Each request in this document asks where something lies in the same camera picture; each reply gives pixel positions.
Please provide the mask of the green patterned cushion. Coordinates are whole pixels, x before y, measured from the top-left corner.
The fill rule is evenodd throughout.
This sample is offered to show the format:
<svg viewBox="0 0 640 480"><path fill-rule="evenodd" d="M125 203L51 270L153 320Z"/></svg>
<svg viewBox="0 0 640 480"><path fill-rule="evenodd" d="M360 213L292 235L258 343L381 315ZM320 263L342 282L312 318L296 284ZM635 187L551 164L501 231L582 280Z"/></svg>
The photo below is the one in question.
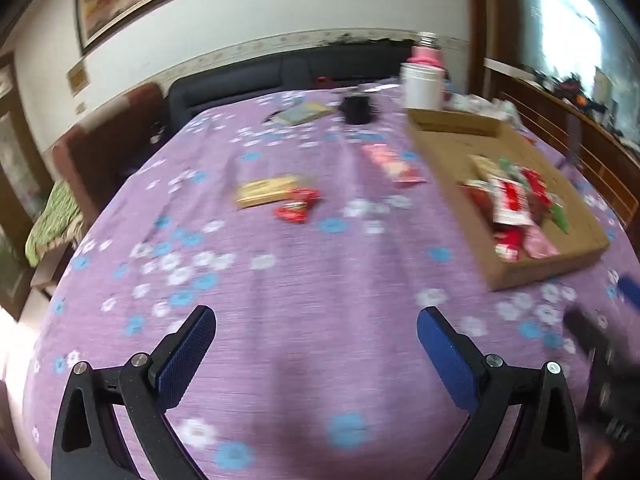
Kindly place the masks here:
<svg viewBox="0 0 640 480"><path fill-rule="evenodd" d="M54 182L43 212L36 219L25 243L25 257L32 268L53 249L77 245L84 234L84 217L65 180Z"/></svg>

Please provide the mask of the white plastic jar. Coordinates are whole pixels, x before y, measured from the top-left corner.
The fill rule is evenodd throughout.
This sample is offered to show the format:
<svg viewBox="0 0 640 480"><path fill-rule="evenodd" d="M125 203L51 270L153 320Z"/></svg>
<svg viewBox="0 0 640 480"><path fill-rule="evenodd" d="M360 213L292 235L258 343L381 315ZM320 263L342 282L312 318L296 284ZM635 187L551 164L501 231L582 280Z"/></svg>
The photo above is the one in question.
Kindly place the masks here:
<svg viewBox="0 0 640 480"><path fill-rule="evenodd" d="M441 110L444 105L445 74L439 67L402 63L400 81L405 108Z"/></svg>

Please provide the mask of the wooden sideboard counter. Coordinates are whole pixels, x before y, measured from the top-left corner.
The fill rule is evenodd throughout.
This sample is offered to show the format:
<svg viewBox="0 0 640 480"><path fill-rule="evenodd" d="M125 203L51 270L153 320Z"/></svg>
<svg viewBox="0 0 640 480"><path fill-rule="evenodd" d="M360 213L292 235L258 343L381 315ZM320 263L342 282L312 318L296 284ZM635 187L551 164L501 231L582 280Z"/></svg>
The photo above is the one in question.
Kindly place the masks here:
<svg viewBox="0 0 640 480"><path fill-rule="evenodd" d="M523 125L563 155L612 207L628 232L639 226L639 163L593 120L529 82L529 73L485 58L489 95L511 102Z"/></svg>

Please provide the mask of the pink knitted thermos bottle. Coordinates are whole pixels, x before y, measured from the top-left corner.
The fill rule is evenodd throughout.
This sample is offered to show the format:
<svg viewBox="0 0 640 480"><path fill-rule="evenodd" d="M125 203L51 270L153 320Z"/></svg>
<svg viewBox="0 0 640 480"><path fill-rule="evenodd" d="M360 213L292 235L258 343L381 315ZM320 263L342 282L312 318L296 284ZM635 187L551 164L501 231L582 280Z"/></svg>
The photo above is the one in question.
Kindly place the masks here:
<svg viewBox="0 0 640 480"><path fill-rule="evenodd" d="M438 36L432 32L420 32L418 40L412 47L408 62L443 68L444 58Z"/></svg>

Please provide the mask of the cardboard tray box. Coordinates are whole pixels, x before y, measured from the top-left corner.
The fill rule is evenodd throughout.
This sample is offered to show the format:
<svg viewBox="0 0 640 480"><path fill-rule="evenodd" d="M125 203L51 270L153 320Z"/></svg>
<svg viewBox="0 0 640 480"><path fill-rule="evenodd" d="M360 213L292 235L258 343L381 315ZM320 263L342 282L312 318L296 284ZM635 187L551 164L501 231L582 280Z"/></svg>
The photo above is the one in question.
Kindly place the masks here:
<svg viewBox="0 0 640 480"><path fill-rule="evenodd" d="M430 167L482 271L500 290L582 270L610 242L559 170L507 122L408 110L409 136Z"/></svg>

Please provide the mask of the red snack pack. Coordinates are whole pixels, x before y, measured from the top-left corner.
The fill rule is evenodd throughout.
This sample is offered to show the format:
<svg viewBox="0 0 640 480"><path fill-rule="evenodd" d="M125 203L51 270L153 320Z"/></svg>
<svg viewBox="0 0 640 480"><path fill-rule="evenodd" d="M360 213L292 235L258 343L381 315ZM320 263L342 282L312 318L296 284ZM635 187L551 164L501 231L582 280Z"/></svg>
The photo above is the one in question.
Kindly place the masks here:
<svg viewBox="0 0 640 480"><path fill-rule="evenodd" d="M523 244L519 226L497 226L494 231L495 252L505 262L517 262Z"/></svg>

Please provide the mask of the black leather sofa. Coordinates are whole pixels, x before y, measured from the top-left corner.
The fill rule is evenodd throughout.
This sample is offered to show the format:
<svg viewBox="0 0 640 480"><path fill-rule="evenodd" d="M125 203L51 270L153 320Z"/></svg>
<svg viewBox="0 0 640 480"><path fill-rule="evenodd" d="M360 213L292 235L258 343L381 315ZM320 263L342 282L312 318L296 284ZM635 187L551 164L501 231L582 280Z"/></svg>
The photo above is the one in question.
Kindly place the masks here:
<svg viewBox="0 0 640 480"><path fill-rule="evenodd" d="M351 87L397 77L412 46L409 39L337 41L182 77L166 96L168 128L176 133L204 110L273 92Z"/></svg>

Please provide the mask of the pink cartoon snack pack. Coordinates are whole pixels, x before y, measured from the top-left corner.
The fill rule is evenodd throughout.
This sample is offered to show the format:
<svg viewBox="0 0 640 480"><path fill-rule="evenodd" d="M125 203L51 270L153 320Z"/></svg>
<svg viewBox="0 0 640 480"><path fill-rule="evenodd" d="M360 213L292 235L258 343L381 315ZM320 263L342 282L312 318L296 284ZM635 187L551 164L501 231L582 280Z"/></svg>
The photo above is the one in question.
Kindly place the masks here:
<svg viewBox="0 0 640 480"><path fill-rule="evenodd" d="M362 147L370 161L383 171L392 182L398 185L408 186L425 183L416 166L403 159L398 151L395 151L386 143L366 144Z"/></svg>

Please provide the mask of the white red sachet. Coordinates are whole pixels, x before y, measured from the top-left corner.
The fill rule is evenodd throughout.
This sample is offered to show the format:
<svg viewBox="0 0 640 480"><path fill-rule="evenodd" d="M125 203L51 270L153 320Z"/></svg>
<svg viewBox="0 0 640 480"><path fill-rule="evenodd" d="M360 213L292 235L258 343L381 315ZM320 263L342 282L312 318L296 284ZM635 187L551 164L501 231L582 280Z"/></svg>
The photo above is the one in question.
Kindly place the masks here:
<svg viewBox="0 0 640 480"><path fill-rule="evenodd" d="M488 184L494 204L492 218L495 223L503 226L531 226L534 224L523 185L496 176L490 176Z"/></svg>

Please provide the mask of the purple floral tablecloth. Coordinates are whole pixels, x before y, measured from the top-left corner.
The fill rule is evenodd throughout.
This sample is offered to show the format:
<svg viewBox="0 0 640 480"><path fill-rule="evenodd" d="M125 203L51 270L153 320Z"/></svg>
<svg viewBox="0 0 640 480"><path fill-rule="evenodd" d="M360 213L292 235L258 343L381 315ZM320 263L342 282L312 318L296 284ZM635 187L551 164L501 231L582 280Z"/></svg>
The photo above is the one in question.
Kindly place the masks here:
<svg viewBox="0 0 640 480"><path fill-rule="evenodd" d="M293 92L191 119L130 177L80 243L54 293L28 373L24 426L44 460L72 367L119 366L153 349L199 304L218 330L171 425L212 479L422 479L462 425L416 336L438 307L510 364L549 360L576 400L588 367L562 331L570 304L639 341L616 294L639 263L613 211L585 181L580 198L610 240L598 264L491 292L432 176L402 188L362 147L418 156L396 90L374 125L338 117L279 128ZM241 184L311 177L305 223L284 201L239 209Z"/></svg>

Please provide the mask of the small red candy pack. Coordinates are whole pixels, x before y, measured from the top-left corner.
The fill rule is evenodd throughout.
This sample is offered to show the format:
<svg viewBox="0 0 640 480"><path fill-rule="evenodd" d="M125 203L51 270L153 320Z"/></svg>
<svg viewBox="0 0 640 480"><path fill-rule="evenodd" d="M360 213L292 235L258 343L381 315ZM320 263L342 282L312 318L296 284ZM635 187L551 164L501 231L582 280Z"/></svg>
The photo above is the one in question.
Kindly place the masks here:
<svg viewBox="0 0 640 480"><path fill-rule="evenodd" d="M315 188L296 188L282 206L279 206L274 215L277 219L290 223L305 223L311 209L318 203L321 195Z"/></svg>

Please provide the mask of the yellow wafer snack bar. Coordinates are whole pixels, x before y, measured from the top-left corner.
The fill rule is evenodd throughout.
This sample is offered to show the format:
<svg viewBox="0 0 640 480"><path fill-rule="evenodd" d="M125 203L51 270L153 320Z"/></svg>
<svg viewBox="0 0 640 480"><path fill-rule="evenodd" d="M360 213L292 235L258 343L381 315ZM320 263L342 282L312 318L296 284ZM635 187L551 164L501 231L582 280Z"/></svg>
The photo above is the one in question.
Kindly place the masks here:
<svg viewBox="0 0 640 480"><path fill-rule="evenodd" d="M235 203L245 209L285 200L298 188L311 184L312 179L299 174L284 174L241 184L236 190Z"/></svg>

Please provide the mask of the smartphone with yellow case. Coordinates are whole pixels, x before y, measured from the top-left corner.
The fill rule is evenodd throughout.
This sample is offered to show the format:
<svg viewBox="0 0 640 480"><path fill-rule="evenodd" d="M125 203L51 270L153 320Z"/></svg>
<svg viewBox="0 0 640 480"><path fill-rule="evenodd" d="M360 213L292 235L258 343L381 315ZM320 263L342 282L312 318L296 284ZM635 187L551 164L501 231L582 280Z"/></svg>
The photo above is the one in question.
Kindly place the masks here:
<svg viewBox="0 0 640 480"><path fill-rule="evenodd" d="M313 122L314 120L329 115L333 112L333 108L326 104L314 101L304 101L280 110L280 112L272 114L266 119L266 122L282 126L298 126Z"/></svg>

